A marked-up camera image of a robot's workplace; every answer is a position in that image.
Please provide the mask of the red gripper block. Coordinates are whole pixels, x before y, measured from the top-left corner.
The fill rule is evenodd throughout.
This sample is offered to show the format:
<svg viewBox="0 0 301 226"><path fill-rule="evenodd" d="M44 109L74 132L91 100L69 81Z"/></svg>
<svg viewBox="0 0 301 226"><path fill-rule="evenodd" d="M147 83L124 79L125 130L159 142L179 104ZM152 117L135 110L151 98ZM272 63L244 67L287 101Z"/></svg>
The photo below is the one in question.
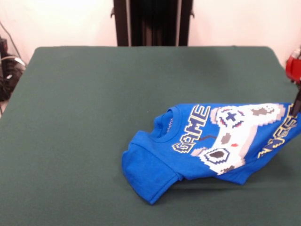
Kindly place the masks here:
<svg viewBox="0 0 301 226"><path fill-rule="evenodd" d="M301 81L301 55L290 55L286 62L285 73L292 82ZM293 106L291 116L296 117L301 112L301 89L298 90Z"/></svg>

